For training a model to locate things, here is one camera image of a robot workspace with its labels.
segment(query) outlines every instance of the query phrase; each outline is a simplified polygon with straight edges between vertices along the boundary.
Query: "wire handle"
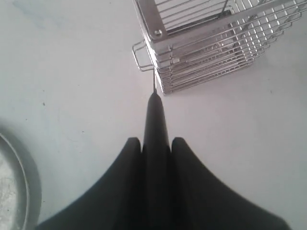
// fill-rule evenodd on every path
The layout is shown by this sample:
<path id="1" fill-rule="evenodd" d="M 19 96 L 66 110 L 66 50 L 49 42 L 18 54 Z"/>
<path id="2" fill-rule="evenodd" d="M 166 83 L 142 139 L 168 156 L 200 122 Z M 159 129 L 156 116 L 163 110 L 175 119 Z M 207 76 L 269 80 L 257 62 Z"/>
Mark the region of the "wire handle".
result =
<path id="1" fill-rule="evenodd" d="M 139 60 L 137 58 L 136 53 L 138 51 L 144 49 L 144 48 L 146 48 L 146 44 L 145 44 L 144 40 L 142 40 L 142 41 L 140 41 L 140 42 L 138 42 L 138 43 L 136 43 L 132 46 L 132 54 L 133 54 L 134 60 L 136 62 L 136 65 L 138 66 L 139 70 L 142 71 L 142 72 L 154 70 L 154 65 L 152 63 L 147 64 L 147 65 L 140 65 L 140 63 L 139 63 Z"/>

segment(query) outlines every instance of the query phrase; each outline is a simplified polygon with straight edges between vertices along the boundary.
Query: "black plastic object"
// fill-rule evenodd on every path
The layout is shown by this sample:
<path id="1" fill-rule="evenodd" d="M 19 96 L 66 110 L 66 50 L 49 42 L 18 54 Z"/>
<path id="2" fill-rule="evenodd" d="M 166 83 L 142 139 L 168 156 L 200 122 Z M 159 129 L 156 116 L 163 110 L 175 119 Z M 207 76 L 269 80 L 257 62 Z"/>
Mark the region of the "black plastic object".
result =
<path id="1" fill-rule="evenodd" d="M 144 145 L 129 138 L 101 179 L 37 230 L 289 230 L 219 181 L 185 140 L 168 144 L 161 98 L 148 102 Z"/>

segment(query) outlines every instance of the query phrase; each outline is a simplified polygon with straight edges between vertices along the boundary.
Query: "white table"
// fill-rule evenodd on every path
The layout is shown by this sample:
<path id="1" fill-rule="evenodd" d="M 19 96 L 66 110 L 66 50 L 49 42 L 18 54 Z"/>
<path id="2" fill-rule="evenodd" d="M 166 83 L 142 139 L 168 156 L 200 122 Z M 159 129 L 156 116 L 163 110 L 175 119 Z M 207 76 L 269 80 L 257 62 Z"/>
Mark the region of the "white table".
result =
<path id="1" fill-rule="evenodd" d="M 249 69 L 163 97 L 223 182 L 307 228 L 307 15 Z M 128 137 L 142 140 L 152 73 L 137 70 L 132 1 L 1 0 L 0 125 L 42 180 L 40 222 L 84 193 Z"/>

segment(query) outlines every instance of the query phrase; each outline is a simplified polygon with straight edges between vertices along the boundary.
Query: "wire rack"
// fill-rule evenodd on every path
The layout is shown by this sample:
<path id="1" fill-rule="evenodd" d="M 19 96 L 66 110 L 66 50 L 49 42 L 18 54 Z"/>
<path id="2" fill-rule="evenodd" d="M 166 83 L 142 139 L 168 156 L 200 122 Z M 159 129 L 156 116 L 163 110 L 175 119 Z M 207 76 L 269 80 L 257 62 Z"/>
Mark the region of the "wire rack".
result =
<path id="1" fill-rule="evenodd" d="M 164 94 L 253 64 L 305 11 L 307 0 L 135 0 L 144 40 L 132 51 Z M 139 63 L 145 49 L 150 63 Z"/>

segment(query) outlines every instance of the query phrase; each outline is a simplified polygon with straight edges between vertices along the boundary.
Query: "metal wire basket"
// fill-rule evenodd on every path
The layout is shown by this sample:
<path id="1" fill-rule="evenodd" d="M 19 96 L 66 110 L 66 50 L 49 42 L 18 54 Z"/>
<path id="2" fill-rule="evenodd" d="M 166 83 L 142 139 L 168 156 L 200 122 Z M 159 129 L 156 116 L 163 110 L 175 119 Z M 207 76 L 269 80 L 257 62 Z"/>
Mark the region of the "metal wire basket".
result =
<path id="1" fill-rule="evenodd" d="M 164 94 L 250 66 L 307 10 L 307 0 L 134 0 L 144 40 L 132 47 Z M 137 53 L 146 49 L 150 64 Z"/>

